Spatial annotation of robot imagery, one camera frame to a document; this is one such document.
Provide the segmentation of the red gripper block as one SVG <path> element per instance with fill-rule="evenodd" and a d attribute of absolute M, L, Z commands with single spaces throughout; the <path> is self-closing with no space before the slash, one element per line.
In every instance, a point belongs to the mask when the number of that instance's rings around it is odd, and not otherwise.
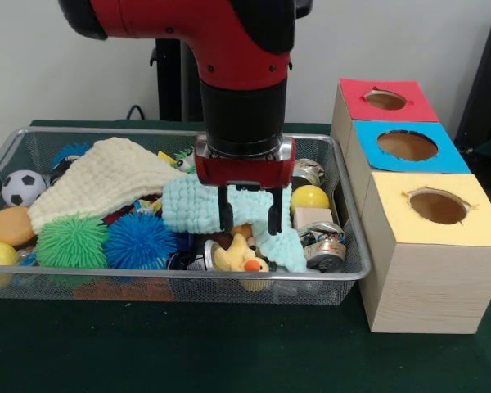
<path fill-rule="evenodd" d="M 268 189 L 273 203 L 268 210 L 268 233 L 282 231 L 283 188 L 291 182 L 295 158 L 289 160 L 235 160 L 228 158 L 195 158 L 196 173 L 204 185 L 218 187 L 218 212 L 221 230 L 234 228 L 228 185 L 250 185 Z"/>

